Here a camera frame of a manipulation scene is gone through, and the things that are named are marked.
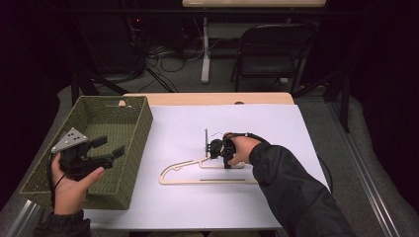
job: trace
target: black sleeve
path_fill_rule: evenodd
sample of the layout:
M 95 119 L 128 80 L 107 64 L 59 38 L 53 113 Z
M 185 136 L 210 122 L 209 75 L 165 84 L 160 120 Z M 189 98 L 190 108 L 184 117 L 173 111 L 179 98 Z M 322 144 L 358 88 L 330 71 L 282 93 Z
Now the black sleeve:
M 253 175 L 290 236 L 355 236 L 334 197 L 285 147 L 263 142 L 250 153 Z
M 84 219 L 80 210 L 72 215 L 50 213 L 45 222 L 34 230 L 35 237 L 91 237 L 90 219 Z

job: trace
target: basket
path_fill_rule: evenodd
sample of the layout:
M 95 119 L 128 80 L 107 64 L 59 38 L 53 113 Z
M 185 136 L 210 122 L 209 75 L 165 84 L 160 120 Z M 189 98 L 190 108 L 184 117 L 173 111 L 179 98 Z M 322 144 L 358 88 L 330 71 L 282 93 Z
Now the basket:
M 46 163 L 51 148 L 71 127 L 94 139 L 108 136 L 108 143 L 92 148 L 88 156 L 112 153 L 125 146 L 125 155 L 88 192 L 84 208 L 129 209 L 139 163 L 151 129 L 153 116 L 146 97 L 87 97 L 78 99 L 64 125 L 43 153 L 20 190 L 21 195 L 40 206 L 50 206 Z

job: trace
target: dark background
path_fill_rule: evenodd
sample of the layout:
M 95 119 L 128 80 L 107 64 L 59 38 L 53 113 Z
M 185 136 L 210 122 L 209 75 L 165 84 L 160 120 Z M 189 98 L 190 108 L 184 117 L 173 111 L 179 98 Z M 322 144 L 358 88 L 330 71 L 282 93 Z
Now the dark background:
M 0 3 L 1 207 L 38 152 L 58 110 L 56 94 L 70 84 L 74 66 L 78 63 L 98 66 L 97 57 L 89 51 L 78 29 L 59 16 L 48 15 L 45 2 L 48 1 L 5 0 Z M 179 7 L 179 3 L 170 2 L 172 7 Z M 161 2 L 143 1 L 143 4 L 143 7 L 147 4 L 160 7 Z M 399 192 L 418 211 L 419 3 L 413 0 L 335 0 L 330 1 L 328 7 L 330 10 L 374 9 L 365 53 L 350 74 L 351 94 L 364 107 L 379 162 Z M 151 26 L 162 28 L 163 23 L 156 21 Z M 171 23 L 185 24 L 179 19 Z M 113 29 L 121 30 L 117 25 Z M 173 44 L 181 46 L 179 28 L 171 26 L 170 29 L 170 35 L 176 35 Z M 360 22 L 356 20 L 323 21 L 307 61 L 303 83 L 320 79 L 345 62 L 359 31 Z M 165 37 L 167 35 L 163 34 L 162 40 L 167 40 Z M 126 43 L 124 40 L 117 39 L 117 43 Z M 126 47 L 118 46 L 126 52 L 122 56 L 133 58 Z M 75 56 L 74 51 L 69 50 L 73 48 L 86 53 Z M 107 66 L 113 66 L 113 61 L 102 57 Z

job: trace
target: black chair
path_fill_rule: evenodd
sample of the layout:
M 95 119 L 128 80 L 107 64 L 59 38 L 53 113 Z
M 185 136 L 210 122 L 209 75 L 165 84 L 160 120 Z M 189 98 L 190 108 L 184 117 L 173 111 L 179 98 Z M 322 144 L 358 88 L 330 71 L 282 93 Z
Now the black chair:
M 235 91 L 243 78 L 296 78 L 315 36 L 315 26 L 306 23 L 262 25 L 247 30 L 240 38 L 231 81 Z

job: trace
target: gray floor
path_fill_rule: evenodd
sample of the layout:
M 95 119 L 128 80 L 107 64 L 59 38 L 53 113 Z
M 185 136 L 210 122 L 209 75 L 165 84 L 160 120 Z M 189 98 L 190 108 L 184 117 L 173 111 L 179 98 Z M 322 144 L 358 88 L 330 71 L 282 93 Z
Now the gray floor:
M 219 55 L 224 55 L 226 52 L 225 48 L 222 48 L 222 43 L 219 43 L 218 46 L 212 51 L 210 79 L 206 85 L 201 83 L 201 58 L 185 61 L 185 65 L 178 72 L 169 73 L 161 70 L 159 66 L 157 68 L 160 68 L 160 72 L 172 81 L 179 92 L 233 92 L 234 85 L 229 81 L 229 77 L 232 72 L 234 60 L 229 57 L 231 53 L 227 53 L 229 55 L 227 57 L 218 57 Z M 175 70 L 180 68 L 182 61 L 179 59 L 165 58 L 163 59 L 163 65 L 166 69 Z M 140 88 L 148 85 L 152 81 L 153 78 L 146 73 L 140 79 L 123 83 L 121 86 L 131 92 L 137 92 Z M 105 87 L 98 86 L 98 88 L 103 95 L 113 94 Z M 265 79 L 258 82 L 251 82 L 250 80 L 243 81 L 240 90 L 286 91 L 287 89 L 288 86 L 275 83 L 274 80 Z M 153 81 L 148 87 L 142 89 L 141 92 L 153 93 L 166 91 L 156 81 Z M 348 136 L 348 134 L 342 132 L 342 128 L 336 122 L 335 109 L 338 105 L 324 103 L 320 97 L 321 92 L 322 88 L 301 99 L 296 99 L 295 103 L 300 107 L 315 150 L 331 171 L 334 182 L 334 196 L 339 200 L 340 206 L 355 232 L 358 236 L 366 237 L 417 236 L 417 233 L 419 233 L 418 215 L 398 194 L 372 151 L 361 105 L 355 99 L 351 98 L 349 117 L 351 133 Z M 54 132 L 59 129 L 59 126 L 63 123 L 71 108 L 69 88 L 61 91 L 58 97 L 61 101 L 60 110 L 54 124 L 51 126 L 49 134 L 46 136 L 40 148 L 39 154 L 35 157 L 35 161 L 41 156 L 44 148 L 54 136 Z M 354 148 L 348 144 L 348 139 L 354 142 L 355 153 L 361 156 L 368 170 L 368 174 L 374 181 L 374 187 L 377 188 L 379 197 L 397 230 L 395 234 L 386 234 L 388 232 L 385 231 L 387 225 L 380 218 L 385 213 L 379 212 L 380 209 L 377 209 L 375 201 L 368 195 L 369 190 L 363 186 L 361 182 L 362 177 L 357 174 L 357 170 L 355 169 Z M 14 223 L 16 224 L 15 219 L 20 217 L 19 213 L 25 202 L 26 200 L 15 192 L 8 204 L 3 208 L 0 213 L 0 236 L 6 236 L 12 228 L 12 225 Z M 40 211 L 28 227 L 29 230 L 34 228 L 39 215 Z M 93 234 L 94 236 L 127 236 L 128 232 L 94 230 Z

